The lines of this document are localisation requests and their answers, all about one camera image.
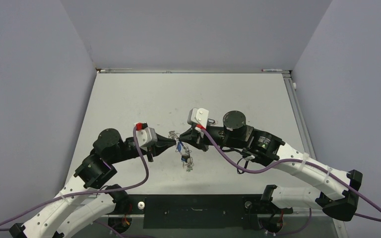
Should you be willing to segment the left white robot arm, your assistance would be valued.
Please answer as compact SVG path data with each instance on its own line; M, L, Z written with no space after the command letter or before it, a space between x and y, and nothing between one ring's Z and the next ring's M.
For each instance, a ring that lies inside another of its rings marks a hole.
M116 174L115 163L146 155L151 162L176 140L163 137L146 124L137 124L133 136L122 140L114 128L103 130L90 154L73 176L34 217L16 223L9 233L13 238L70 238L100 216L122 213L128 206L126 189L118 184L102 187Z

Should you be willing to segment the round steel key organizer disc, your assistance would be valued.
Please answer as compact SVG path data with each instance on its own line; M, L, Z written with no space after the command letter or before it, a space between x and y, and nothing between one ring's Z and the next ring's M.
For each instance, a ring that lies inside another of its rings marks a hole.
M168 137L171 138L171 139L175 139L176 142L178 142L178 141L180 142L179 136L180 136L179 133L176 133L173 130L169 131L169 136ZM183 143L183 142L182 142L182 144L183 144L183 148L182 148L182 154L180 154L180 156L182 157L183 155L186 155L186 156L190 157L190 159L188 160L187 163L182 162L183 168L189 173L189 172L191 172L193 170L194 162L193 162L193 158L191 156L191 150L189 149L189 146L186 143Z

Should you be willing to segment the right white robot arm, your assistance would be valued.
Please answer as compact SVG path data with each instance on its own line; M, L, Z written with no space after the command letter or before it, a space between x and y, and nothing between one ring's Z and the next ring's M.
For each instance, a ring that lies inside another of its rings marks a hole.
M307 187L268 185L260 205L266 212L290 208L319 209L331 218L348 222L358 206L362 173L333 169L293 148L281 138L247 125L240 111L229 111L222 126L214 126L206 109L194 108L188 117L190 128L179 136L181 142L207 151L214 146L239 150L248 162L277 169L308 184Z

